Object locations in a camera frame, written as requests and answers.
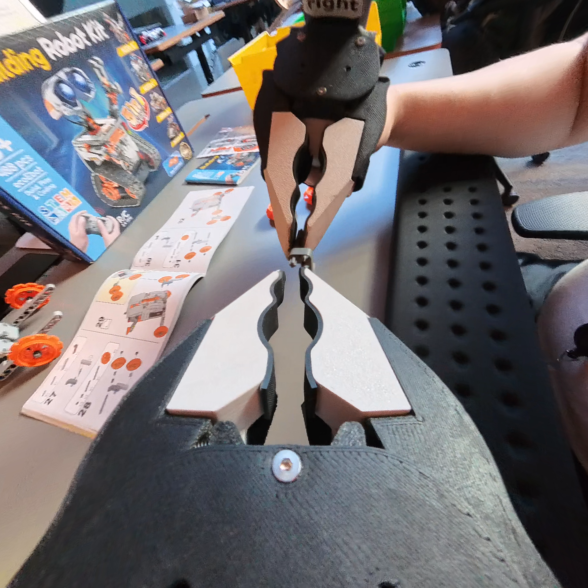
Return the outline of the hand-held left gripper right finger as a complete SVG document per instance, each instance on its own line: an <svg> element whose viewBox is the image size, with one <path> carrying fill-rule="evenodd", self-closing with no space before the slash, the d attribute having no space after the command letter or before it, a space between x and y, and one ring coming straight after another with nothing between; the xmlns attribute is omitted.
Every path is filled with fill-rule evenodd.
<svg viewBox="0 0 588 588"><path fill-rule="evenodd" d="M371 317L308 268L299 271L308 435L335 435L343 423L409 415L411 404Z"/></svg>

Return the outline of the black foam mat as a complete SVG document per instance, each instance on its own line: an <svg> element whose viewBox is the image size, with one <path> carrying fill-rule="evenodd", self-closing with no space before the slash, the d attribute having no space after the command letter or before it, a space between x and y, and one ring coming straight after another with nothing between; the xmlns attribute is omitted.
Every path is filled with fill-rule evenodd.
<svg viewBox="0 0 588 588"><path fill-rule="evenodd" d="M565 587L587 587L587 506L487 156L401 152L386 325L484 437Z"/></svg>

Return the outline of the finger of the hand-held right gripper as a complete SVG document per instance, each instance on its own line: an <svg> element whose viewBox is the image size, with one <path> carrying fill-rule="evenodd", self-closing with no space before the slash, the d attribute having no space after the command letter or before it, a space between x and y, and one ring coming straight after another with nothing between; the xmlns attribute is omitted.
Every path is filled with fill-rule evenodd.
<svg viewBox="0 0 588 588"><path fill-rule="evenodd" d="M273 112L264 179L268 187L273 221L287 258L311 258L305 247L305 230L298 230L296 206L300 184L310 173L312 157L305 123L292 112Z"/></svg>
<svg viewBox="0 0 588 588"><path fill-rule="evenodd" d="M305 222L300 244L315 249L344 200L352 193L352 178L364 131L364 121L342 118L328 125L322 135L318 154L323 172L314 189L313 209Z"/></svg>

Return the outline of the grey desk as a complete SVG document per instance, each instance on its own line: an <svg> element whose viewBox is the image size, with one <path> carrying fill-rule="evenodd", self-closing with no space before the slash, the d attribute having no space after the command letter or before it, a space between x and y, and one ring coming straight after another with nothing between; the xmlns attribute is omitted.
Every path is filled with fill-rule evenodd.
<svg viewBox="0 0 588 588"><path fill-rule="evenodd" d="M315 253L316 273L364 312L384 319L389 254L399 169L399 151L382 148L371 158L364 188L346 199ZM181 172L124 235L94 264L62 261L48 272L56 290L31 327L61 311L55 327L67 347L101 284L128 268L141 246L196 187ZM165 354L271 271L286 274L278 309L279 328L270 343L275 355L277 409L266 444L307 445L303 421L303 377L309 335L303 327L298 269L290 268L266 217L269 197L259 167L243 183L254 190L216 251L206 276L189 292ZM1 385L1 587L27 559L45 533L92 442L20 415L48 368L15 372Z"/></svg>

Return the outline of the person's right forearm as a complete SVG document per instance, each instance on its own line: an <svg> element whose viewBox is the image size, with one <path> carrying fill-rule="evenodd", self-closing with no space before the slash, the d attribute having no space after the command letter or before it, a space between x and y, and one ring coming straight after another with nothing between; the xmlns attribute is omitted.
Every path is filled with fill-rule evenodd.
<svg viewBox="0 0 588 588"><path fill-rule="evenodd" d="M587 142L587 34L463 75L392 85L377 148L520 158Z"/></svg>

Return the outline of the small yellow bin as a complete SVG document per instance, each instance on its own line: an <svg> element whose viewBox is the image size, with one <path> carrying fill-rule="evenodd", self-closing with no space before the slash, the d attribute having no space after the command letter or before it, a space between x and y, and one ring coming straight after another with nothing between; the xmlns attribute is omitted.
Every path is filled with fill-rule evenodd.
<svg viewBox="0 0 588 588"><path fill-rule="evenodd" d="M273 81L297 99L352 101L390 84L374 1L301 4L302 25L263 33L229 58L243 91L257 95Z"/></svg>

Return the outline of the blue robot kit box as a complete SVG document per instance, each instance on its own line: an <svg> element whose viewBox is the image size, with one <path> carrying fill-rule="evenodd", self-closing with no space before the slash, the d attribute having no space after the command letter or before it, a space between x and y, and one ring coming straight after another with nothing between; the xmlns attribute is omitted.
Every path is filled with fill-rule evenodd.
<svg viewBox="0 0 588 588"><path fill-rule="evenodd" d="M95 262L193 157L114 1L1 36L1 211Z"/></svg>

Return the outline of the person's leg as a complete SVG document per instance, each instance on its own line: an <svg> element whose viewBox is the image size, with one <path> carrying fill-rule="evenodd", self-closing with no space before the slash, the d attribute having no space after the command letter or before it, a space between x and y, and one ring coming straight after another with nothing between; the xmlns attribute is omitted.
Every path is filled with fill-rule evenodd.
<svg viewBox="0 0 588 588"><path fill-rule="evenodd" d="M570 446L587 470L587 261L552 288L538 317L541 349Z"/></svg>

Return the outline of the blue cover booklet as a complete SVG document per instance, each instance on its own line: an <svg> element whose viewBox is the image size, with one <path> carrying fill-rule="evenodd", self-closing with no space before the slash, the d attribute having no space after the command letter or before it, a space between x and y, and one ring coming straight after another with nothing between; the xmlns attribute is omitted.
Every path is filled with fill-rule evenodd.
<svg viewBox="0 0 588 588"><path fill-rule="evenodd" d="M238 186L259 160L259 152L224 153L202 158L185 181L189 185Z"/></svg>

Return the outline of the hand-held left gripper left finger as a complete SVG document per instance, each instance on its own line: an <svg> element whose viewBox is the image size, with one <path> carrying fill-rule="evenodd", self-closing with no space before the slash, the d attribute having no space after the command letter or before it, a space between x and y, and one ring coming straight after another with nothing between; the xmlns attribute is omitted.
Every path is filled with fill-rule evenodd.
<svg viewBox="0 0 588 588"><path fill-rule="evenodd" d="M166 411L229 421L266 435L277 406L269 339L277 331L285 273L276 270L219 311L192 354Z"/></svg>

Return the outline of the green plastic bin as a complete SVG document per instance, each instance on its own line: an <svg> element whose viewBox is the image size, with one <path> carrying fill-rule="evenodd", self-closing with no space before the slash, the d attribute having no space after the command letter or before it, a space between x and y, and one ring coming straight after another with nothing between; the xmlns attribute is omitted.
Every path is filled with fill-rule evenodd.
<svg viewBox="0 0 588 588"><path fill-rule="evenodd" d="M376 1L382 32L382 48L391 53L402 36L406 25L407 1Z"/></svg>

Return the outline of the white folded leaflet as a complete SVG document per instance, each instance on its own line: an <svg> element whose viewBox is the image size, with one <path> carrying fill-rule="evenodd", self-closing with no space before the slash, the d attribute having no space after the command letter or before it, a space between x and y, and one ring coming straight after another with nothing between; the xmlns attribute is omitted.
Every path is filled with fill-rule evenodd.
<svg viewBox="0 0 588 588"><path fill-rule="evenodd" d="M222 128L198 153L198 158L234 153L259 152L258 141L252 125Z"/></svg>

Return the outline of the partly built toy robot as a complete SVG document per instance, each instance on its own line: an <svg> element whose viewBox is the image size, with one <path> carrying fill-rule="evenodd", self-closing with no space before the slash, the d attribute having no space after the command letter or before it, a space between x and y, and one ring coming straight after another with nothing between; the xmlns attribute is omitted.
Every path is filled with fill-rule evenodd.
<svg viewBox="0 0 588 588"><path fill-rule="evenodd" d="M1 323L1 381L8 379L18 368L44 366L60 356L63 342L49 332L62 320L62 312L54 312L38 332L22 334L22 327L35 312L49 303L54 291L54 284L28 282L17 284L5 292L4 302L19 314L11 322Z"/></svg>

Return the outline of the instruction booklet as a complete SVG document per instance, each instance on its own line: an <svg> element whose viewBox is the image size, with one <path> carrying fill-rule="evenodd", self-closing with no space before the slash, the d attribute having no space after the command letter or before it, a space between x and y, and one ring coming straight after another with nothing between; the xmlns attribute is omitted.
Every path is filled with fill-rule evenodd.
<svg viewBox="0 0 588 588"><path fill-rule="evenodd" d="M161 356L185 298L236 222L253 187L189 192L101 285L79 330L21 414L95 437Z"/></svg>

